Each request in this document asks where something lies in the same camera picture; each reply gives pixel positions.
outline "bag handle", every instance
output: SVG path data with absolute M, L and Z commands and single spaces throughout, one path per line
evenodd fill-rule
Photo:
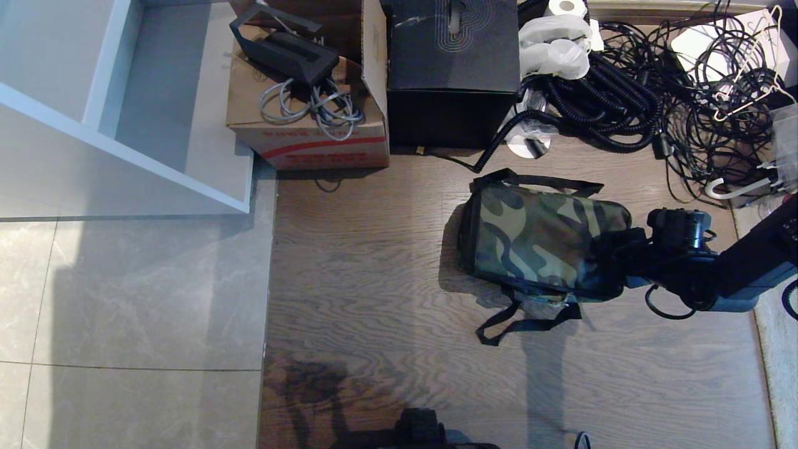
M 480 343 L 482 344 L 486 344 L 488 346 L 499 346 L 499 343 L 504 336 L 510 332 L 550 331 L 557 325 L 568 320 L 582 319 L 582 310 L 579 308 L 579 304 L 569 304 L 565 306 L 565 308 L 563 308 L 563 310 L 561 310 L 557 314 L 557 317 L 555 317 L 553 320 L 539 320 L 536 318 L 530 318 L 526 320 L 513 321 L 499 335 L 488 338 L 485 336 L 485 329 L 492 328 L 497 324 L 511 319 L 516 312 L 518 312 L 518 307 L 521 305 L 521 301 L 516 299 L 516 291 L 512 288 L 502 286 L 501 292 L 510 298 L 512 304 L 510 307 L 505 308 L 503 311 L 488 318 L 488 320 L 476 330 L 476 336 L 479 337 Z
M 574 197 L 587 198 L 594 193 L 598 193 L 604 184 L 589 181 L 577 181 L 562 177 L 544 177 L 536 175 L 519 175 L 510 169 L 501 169 L 474 180 L 474 186 L 481 187 L 485 181 L 503 181 L 512 185 L 543 185 L 553 189 L 572 189 L 575 190 Z

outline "red stripe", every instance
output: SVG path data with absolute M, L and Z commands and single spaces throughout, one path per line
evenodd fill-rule
M 261 154 L 264 159 L 268 159 L 270 157 L 281 156 L 287 153 L 293 153 L 294 151 L 299 151 L 300 149 L 308 149 L 308 148 L 318 148 L 320 146 L 341 146 L 341 145 L 356 145 L 356 144 L 373 144 L 378 142 L 384 142 L 385 137 L 363 137 L 360 139 L 348 139 L 345 141 L 320 141 L 320 142 L 305 142 L 302 144 L 296 145 L 288 145 L 282 148 L 272 149 L 269 152 Z

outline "white cabinet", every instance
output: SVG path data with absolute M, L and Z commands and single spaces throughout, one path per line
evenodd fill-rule
M 247 213 L 252 153 L 225 127 L 234 18 L 0 0 L 0 218 Z

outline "plastic bag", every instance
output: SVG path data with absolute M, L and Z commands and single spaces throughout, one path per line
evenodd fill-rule
M 523 102 L 520 104 L 523 105 L 523 108 L 519 108 L 519 110 L 538 110 L 541 112 L 546 110 L 547 105 L 546 98 L 543 96 L 543 93 L 537 90 L 528 90 L 523 98 Z M 504 122 L 506 123 L 515 115 L 515 110 L 510 110 L 507 117 L 504 118 Z M 547 137 L 551 138 L 551 136 L 556 136 L 558 134 L 559 131 L 557 130 L 557 127 L 553 125 L 546 125 L 545 123 L 530 119 L 520 122 L 513 129 L 511 129 L 510 133 L 507 135 L 507 137 L 505 137 L 504 140 L 510 141 L 515 136 L 521 136 L 525 139 L 543 141 L 543 139 Z
M 518 32 L 521 78 L 554 74 L 579 79 L 587 74 L 593 31 L 577 16 L 547 16 L 527 22 Z
M 798 187 L 798 105 L 795 103 L 774 109 L 773 117 L 773 154 L 776 158 L 776 170 L 784 189 L 791 192 Z

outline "black box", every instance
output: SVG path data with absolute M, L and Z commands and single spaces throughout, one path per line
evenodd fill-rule
M 520 84 L 516 0 L 394 0 L 391 142 L 484 149 Z

